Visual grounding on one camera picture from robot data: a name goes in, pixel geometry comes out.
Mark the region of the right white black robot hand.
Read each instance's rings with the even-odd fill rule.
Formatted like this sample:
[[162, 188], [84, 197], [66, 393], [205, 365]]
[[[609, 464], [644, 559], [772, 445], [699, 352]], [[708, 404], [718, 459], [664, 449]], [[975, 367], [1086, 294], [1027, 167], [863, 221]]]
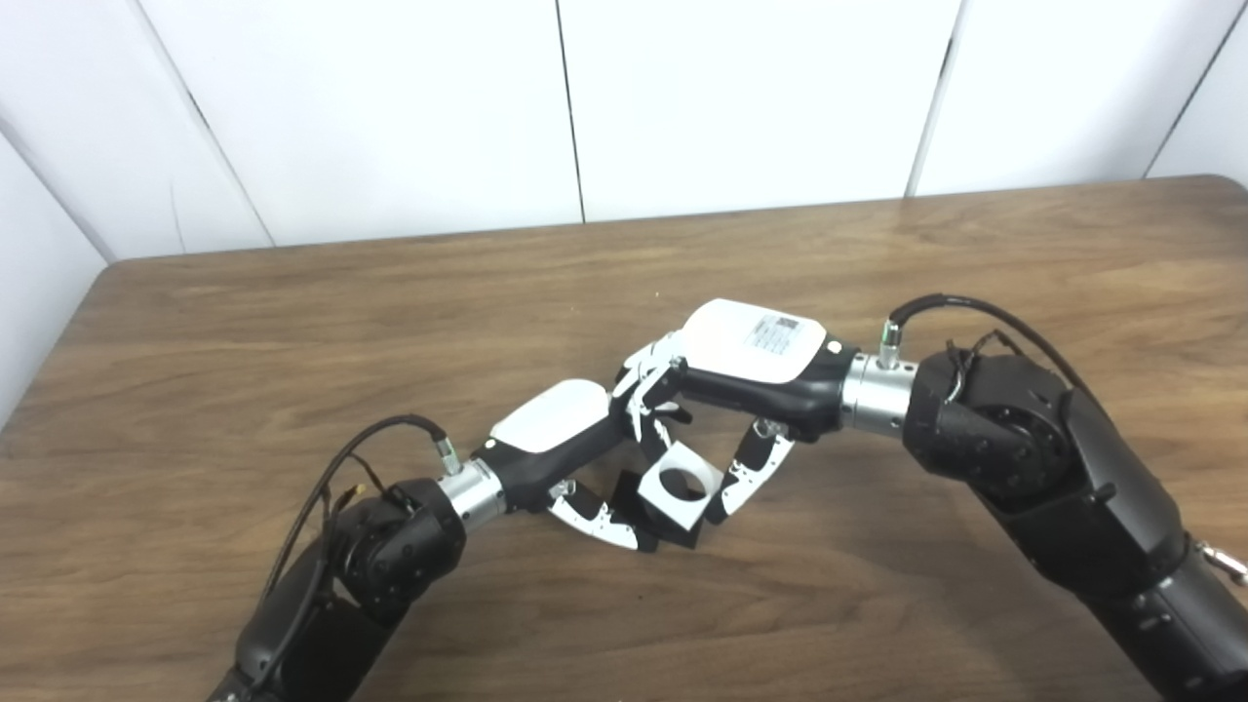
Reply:
[[[733, 299], [704, 304], [681, 329], [630, 355], [612, 388], [649, 462], [643, 502], [678, 530], [723, 523], [794, 445], [841, 428], [842, 390], [860, 357], [859, 346], [812, 319]], [[726, 470], [670, 437], [661, 416], [681, 418], [678, 398], [753, 418]]]

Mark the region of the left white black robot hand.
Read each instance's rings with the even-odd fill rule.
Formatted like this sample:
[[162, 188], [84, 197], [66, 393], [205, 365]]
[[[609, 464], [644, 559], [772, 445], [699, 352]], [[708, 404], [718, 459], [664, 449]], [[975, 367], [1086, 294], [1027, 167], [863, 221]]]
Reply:
[[502, 513], [547, 512], [584, 536], [651, 555], [658, 537], [574, 473], [634, 436], [618, 398], [592, 378], [563, 378], [495, 422], [470, 458], [495, 482]]

